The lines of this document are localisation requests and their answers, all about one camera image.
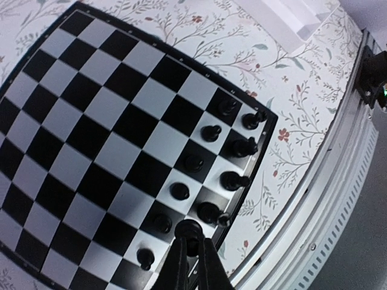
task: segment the leaf print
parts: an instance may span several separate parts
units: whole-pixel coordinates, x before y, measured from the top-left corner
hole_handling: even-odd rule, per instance
[[[276,67],[275,68],[287,68],[288,67],[288,65],[283,65],[283,64],[279,64],[279,65],[276,65]]]
[[[302,66],[302,64],[300,63],[300,61],[297,59],[297,57],[291,57],[290,60],[292,60],[296,66],[300,69],[302,69],[303,71],[305,71],[305,68]]]
[[[257,50],[268,50],[268,47],[266,44],[260,43],[256,44],[253,47],[255,47]]]

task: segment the white square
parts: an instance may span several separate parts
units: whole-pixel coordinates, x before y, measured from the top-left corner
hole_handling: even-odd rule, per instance
[[[248,130],[243,126],[242,118],[246,114],[256,114],[256,111],[247,106],[246,104],[242,104],[241,109],[239,110],[238,116],[236,116],[236,120],[233,124],[233,129],[236,130],[239,134],[249,139],[250,137],[254,137],[255,141],[258,142],[259,137],[262,134],[262,131],[265,127],[265,122],[262,122],[258,125],[258,127],[254,130]]]
[[[178,94],[205,110],[218,86],[209,79],[192,71],[181,86]]]
[[[153,197],[124,182],[108,212],[132,227],[139,228],[153,202]]]
[[[78,266],[50,249],[43,264],[42,273],[54,282],[69,288]]]
[[[78,109],[59,98],[44,120],[43,127],[65,141],[81,116]]]
[[[92,241],[80,266],[91,274],[108,282],[113,277],[121,260],[121,256]]]
[[[111,133],[99,152],[96,163],[124,180],[141,150],[115,133]]]
[[[133,99],[133,104],[155,118],[161,119],[175,96],[176,93],[166,86],[154,79],[147,79]]]
[[[7,195],[10,186],[11,181],[2,172],[0,172],[0,208],[2,207],[5,196]]]
[[[129,102],[102,87],[87,107],[85,114],[111,130]]]
[[[75,191],[90,164],[91,160],[64,144],[51,166],[50,173]]]
[[[160,50],[139,41],[125,57],[123,63],[148,76],[165,54]]]
[[[41,186],[47,176],[47,171],[27,155],[16,171],[13,183],[15,183],[26,195],[35,200]]]
[[[188,137],[160,121],[147,140],[144,151],[173,167],[183,151]]]
[[[181,182],[188,186],[189,197],[183,201],[175,199],[170,192],[170,187],[176,182]],[[187,214],[192,204],[195,201],[201,188],[201,183],[192,179],[191,177],[181,173],[176,169],[172,169],[169,176],[165,180],[163,187],[158,193],[156,200],[164,203],[168,207],[179,211],[182,214]]]
[[[115,28],[110,24],[95,19],[78,35],[78,38],[98,48],[114,30]]]
[[[24,228],[49,247],[59,222],[60,220],[57,217],[35,202],[25,221]]]
[[[44,75],[40,84],[60,97],[76,74],[77,71],[74,68],[57,59]]]
[[[97,50],[83,65],[80,72],[100,85],[104,85],[120,63],[115,57]]]
[[[39,127],[40,125],[35,119],[24,111],[20,111],[7,134],[7,138],[25,153]]]
[[[221,133],[219,134],[219,137],[216,141],[214,142],[207,142],[204,140],[201,136],[201,130],[202,128],[206,126],[215,126],[218,125],[222,128]],[[230,126],[223,123],[221,120],[218,118],[214,117],[208,112],[204,112],[203,115],[201,116],[196,128],[193,130],[191,134],[191,139],[194,140],[196,143],[199,145],[202,145],[204,148],[207,150],[210,150],[214,154],[219,154],[220,150],[223,147],[223,144],[225,140],[227,139],[227,136],[229,135],[230,132]]]
[[[140,265],[137,261],[137,251],[143,248],[150,249],[155,256],[155,262],[151,266],[151,271],[154,272],[164,257],[165,252],[168,250],[168,247],[168,243],[159,240],[142,230],[138,230],[123,257],[133,264]]]
[[[85,237],[92,239],[105,211],[82,195],[76,194],[63,221]]]
[[[223,172],[226,171],[234,171],[240,175],[243,175],[243,169],[240,169],[238,166],[232,164],[222,156],[217,156],[210,169],[210,172],[206,177],[206,180],[204,180],[203,185],[211,189],[213,192],[216,192],[217,194],[227,199],[231,199],[234,195],[234,192],[230,192],[224,189],[220,183],[220,176]]]
[[[58,58],[76,37],[58,28],[43,42],[40,49]]]
[[[0,241],[12,251],[15,251],[21,233],[22,226],[10,217],[3,209],[0,209]]]
[[[37,81],[21,71],[5,92],[5,96],[21,109],[36,86]]]

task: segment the checkered pattern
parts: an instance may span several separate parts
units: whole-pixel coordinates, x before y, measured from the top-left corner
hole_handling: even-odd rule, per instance
[[[261,136],[241,118],[254,109],[145,42],[76,11],[48,36],[0,103],[0,240],[57,285],[72,290],[149,289],[174,238],[152,227],[156,214],[176,225],[197,204],[225,210],[233,193],[224,171],[245,172],[227,142]],[[216,142],[202,127],[219,125]],[[190,154],[203,169],[187,172]],[[190,197],[172,198],[185,183]],[[155,262],[142,271],[139,248]]]

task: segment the black chess piece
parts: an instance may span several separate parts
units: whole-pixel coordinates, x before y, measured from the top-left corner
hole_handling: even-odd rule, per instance
[[[179,200],[183,201],[187,198],[189,198],[189,188],[184,183],[181,182],[175,182],[169,187],[169,192],[171,195]]]
[[[169,216],[160,213],[154,218],[153,224],[158,232],[168,234],[172,228],[172,219]]]
[[[206,126],[201,129],[201,137],[204,141],[215,142],[221,132],[222,128],[219,125]]]
[[[258,124],[267,120],[267,114],[264,111],[258,111],[255,114],[245,114],[242,117],[242,124],[248,130],[258,128]]]
[[[184,160],[184,167],[189,172],[199,172],[204,165],[204,160],[197,155],[189,155]]]
[[[234,99],[221,101],[218,107],[219,113],[223,116],[228,116],[235,110],[237,104]]]
[[[241,187],[250,186],[251,179],[248,176],[240,176],[233,171],[226,171],[221,174],[220,183],[226,190],[234,192]]]
[[[248,140],[236,140],[232,144],[232,151],[236,157],[246,157],[258,152],[258,145],[254,137]]]
[[[198,206],[197,215],[206,224],[219,225],[224,228],[231,225],[230,215],[224,213],[218,206],[210,202],[202,202]]]
[[[137,261],[140,263],[142,270],[149,271],[155,262],[155,256],[150,249],[139,249],[137,251]]]

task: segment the red flower print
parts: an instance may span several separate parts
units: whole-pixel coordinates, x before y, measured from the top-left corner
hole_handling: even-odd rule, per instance
[[[192,21],[194,21],[196,23],[200,23],[203,21],[203,19],[201,18],[201,16],[193,16]]]
[[[249,90],[246,91],[246,94],[248,94],[249,96],[253,97],[253,98],[257,98],[258,94],[256,92],[250,92]]]
[[[285,129],[283,128],[282,130],[279,130],[279,136],[278,136],[278,139],[280,141],[284,140],[284,141],[289,141],[289,136],[290,136],[290,133]]]

